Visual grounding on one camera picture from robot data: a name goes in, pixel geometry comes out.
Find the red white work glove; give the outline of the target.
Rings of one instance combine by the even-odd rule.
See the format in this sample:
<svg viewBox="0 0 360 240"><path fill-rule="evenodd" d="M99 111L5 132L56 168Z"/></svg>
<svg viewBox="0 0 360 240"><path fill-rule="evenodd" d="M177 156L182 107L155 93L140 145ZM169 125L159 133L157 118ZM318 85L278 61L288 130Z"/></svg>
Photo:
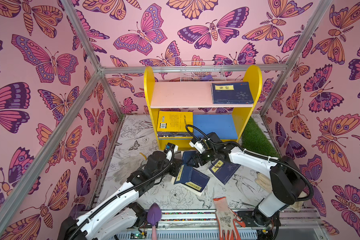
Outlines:
<svg viewBox="0 0 360 240"><path fill-rule="evenodd" d="M220 240L240 240L241 237L236 224L243 228L246 227L242 218L229 208L226 197L215 198L213 201L216 207Z"/></svg>

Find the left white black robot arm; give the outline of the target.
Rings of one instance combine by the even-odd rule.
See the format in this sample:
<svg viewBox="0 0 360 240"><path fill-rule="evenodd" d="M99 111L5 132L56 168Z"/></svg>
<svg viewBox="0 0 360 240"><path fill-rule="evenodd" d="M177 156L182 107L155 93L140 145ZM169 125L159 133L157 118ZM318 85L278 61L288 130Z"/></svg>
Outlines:
<svg viewBox="0 0 360 240"><path fill-rule="evenodd" d="M61 224L59 240L107 240L142 220L145 210L137 199L181 164L175 159L178 146L168 143L155 151L147 163L131 173L122 186L94 209L76 219L67 217Z"/></svg>

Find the green artificial grass mat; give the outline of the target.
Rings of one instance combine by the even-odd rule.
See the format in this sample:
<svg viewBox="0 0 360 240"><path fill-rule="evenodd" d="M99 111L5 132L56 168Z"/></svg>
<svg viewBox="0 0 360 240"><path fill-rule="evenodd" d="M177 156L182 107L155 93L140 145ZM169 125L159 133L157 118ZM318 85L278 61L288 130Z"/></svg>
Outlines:
<svg viewBox="0 0 360 240"><path fill-rule="evenodd" d="M242 147L264 156L281 156L253 118L249 119L243 131Z"/></svg>

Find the thick navy book yellow spine label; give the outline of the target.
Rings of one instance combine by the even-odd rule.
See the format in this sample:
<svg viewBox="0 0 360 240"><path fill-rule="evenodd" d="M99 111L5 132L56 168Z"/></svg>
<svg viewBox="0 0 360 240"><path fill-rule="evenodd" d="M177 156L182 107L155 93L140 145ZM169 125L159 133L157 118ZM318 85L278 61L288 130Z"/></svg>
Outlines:
<svg viewBox="0 0 360 240"><path fill-rule="evenodd" d="M210 177L202 172L190 168L182 173L179 183L188 188L194 194L201 196L206 189Z"/></svg>

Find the purple object in basket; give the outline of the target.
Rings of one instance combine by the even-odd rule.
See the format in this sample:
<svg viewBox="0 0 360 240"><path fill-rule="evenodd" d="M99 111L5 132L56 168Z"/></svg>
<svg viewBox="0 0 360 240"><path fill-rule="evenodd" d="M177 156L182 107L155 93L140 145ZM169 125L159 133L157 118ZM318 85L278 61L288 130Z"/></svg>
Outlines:
<svg viewBox="0 0 360 240"><path fill-rule="evenodd" d="M214 78L212 77L212 75L206 75L200 79L201 82L211 82L213 80Z"/></svg>

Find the yellow pink blue bookshelf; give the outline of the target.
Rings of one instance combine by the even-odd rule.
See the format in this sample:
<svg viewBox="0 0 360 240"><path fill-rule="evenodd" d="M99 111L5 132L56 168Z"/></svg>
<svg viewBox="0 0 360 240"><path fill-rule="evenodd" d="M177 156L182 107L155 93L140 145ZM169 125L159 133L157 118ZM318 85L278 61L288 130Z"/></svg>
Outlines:
<svg viewBox="0 0 360 240"><path fill-rule="evenodd" d="M196 114L193 121L196 129L205 134L215 132L223 142L238 143L262 91L261 69L256 65L249 66L243 82L249 83L254 103L230 104L227 107L233 110L228 114ZM154 130L157 130L161 109L218 108L219 105L213 104L211 86L212 82L156 82L152 67L147 67L144 90Z"/></svg>

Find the navy book yellow label back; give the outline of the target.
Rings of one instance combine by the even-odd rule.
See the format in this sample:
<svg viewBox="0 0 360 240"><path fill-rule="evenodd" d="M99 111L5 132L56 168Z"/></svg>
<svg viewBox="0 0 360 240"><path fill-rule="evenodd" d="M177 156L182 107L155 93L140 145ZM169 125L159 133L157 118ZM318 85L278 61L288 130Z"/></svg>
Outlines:
<svg viewBox="0 0 360 240"><path fill-rule="evenodd" d="M211 89L214 104L247 105L254 103L248 82L212 84Z"/></svg>

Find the beige cloth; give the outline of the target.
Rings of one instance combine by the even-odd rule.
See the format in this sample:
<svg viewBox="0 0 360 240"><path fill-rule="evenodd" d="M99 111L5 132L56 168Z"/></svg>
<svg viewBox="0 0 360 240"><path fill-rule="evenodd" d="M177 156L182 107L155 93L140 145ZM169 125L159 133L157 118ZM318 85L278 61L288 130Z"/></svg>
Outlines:
<svg viewBox="0 0 360 240"><path fill-rule="evenodd" d="M303 208L303 201L298 201L299 198L307 197L308 194L302 192L304 188L304 181L296 181L295 186L287 180L287 177L280 174L277 177L275 174L271 175L272 179L266 175L256 172L255 182L269 194L274 194L275 198L287 205L288 208L292 208L296 212L300 212Z"/></svg>

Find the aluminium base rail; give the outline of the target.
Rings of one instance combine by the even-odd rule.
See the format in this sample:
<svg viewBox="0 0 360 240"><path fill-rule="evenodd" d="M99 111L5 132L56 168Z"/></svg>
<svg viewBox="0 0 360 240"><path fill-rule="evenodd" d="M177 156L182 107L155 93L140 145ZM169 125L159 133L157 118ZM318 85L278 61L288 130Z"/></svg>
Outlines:
<svg viewBox="0 0 360 240"><path fill-rule="evenodd" d="M266 226L258 226L247 218L251 210L238 210L246 227L236 225L242 240L328 240L329 234L319 214L314 209L301 212L284 210ZM159 240L217 240L219 224L214 210L162 211L162 218L156 225ZM147 222L145 212L142 220L132 227L118 232L107 240L130 240L131 232L146 232L146 239L152 239L152 226Z"/></svg>

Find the white worn glove left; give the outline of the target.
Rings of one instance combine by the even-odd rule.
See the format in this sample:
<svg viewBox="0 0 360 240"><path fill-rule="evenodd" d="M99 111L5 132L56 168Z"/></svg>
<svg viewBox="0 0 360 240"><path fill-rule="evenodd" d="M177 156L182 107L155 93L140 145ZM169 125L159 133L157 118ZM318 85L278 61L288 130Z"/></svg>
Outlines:
<svg viewBox="0 0 360 240"><path fill-rule="evenodd" d="M145 165L146 161L147 157L142 153L121 160L117 164L116 172L113 174L114 181L120 185L123 184L130 176L130 174L136 171L142 165Z"/></svg>

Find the purple garden trowel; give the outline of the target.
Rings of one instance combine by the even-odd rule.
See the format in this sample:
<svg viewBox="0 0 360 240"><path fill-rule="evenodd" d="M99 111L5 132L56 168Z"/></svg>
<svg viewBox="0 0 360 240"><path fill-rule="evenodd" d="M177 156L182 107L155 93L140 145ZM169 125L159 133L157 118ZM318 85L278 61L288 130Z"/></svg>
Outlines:
<svg viewBox="0 0 360 240"><path fill-rule="evenodd" d="M147 213L147 222L152 226L152 240L157 240L156 225L162 218L162 211L157 203L153 203Z"/></svg>

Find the navy book yellow label middle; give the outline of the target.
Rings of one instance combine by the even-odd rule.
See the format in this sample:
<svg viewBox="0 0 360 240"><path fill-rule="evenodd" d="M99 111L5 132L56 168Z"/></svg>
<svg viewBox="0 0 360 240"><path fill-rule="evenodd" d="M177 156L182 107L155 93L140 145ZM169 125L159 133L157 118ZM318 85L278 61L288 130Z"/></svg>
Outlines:
<svg viewBox="0 0 360 240"><path fill-rule="evenodd" d="M223 162L221 160L216 160L212 162L212 165L209 167L209 171L223 185L226 185L240 167L241 165L239 164L233 164L231 162Z"/></svg>

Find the green circuit board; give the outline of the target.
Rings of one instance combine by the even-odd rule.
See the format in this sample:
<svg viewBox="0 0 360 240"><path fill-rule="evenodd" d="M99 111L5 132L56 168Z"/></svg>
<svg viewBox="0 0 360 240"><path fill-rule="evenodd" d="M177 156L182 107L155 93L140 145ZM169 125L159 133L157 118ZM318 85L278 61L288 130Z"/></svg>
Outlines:
<svg viewBox="0 0 360 240"><path fill-rule="evenodd" d="M131 232L131 234L130 234L130 239L131 240L146 239L146 237L147 237L146 232L134 231L134 232Z"/></svg>

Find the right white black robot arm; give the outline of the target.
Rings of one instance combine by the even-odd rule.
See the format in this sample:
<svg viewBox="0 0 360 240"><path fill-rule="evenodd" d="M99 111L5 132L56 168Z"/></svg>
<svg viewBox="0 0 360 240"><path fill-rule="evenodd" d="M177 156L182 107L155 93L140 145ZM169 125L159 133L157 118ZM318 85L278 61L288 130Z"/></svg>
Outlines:
<svg viewBox="0 0 360 240"><path fill-rule="evenodd" d="M288 156L278 159L260 155L245 150L237 142L222 142L215 133L203 138L194 137L189 145L197 150L197 154L188 161L189 166L198 168L208 162L222 161L255 170L271 181L271 193L247 218L258 226L268 225L281 210L314 196L312 184Z"/></svg>

